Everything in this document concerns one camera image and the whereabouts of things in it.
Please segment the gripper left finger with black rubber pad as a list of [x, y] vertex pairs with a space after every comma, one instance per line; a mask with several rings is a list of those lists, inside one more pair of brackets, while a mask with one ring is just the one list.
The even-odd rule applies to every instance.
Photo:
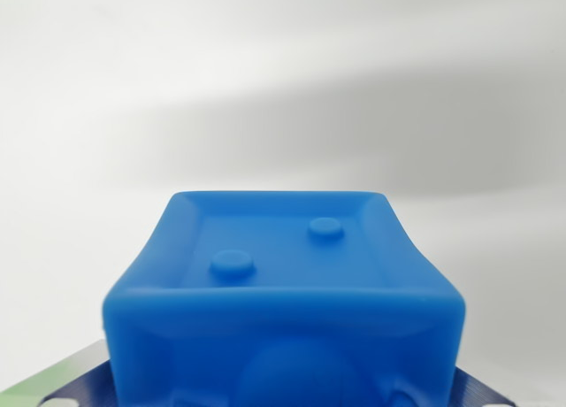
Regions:
[[99, 340], [8, 388], [10, 406], [115, 406], [107, 343]]

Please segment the gripper right finger with black rubber pad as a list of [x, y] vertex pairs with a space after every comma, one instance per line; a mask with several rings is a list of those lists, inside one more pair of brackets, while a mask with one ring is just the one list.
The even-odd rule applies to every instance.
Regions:
[[515, 407], [516, 403], [460, 368], [455, 369], [452, 407]]

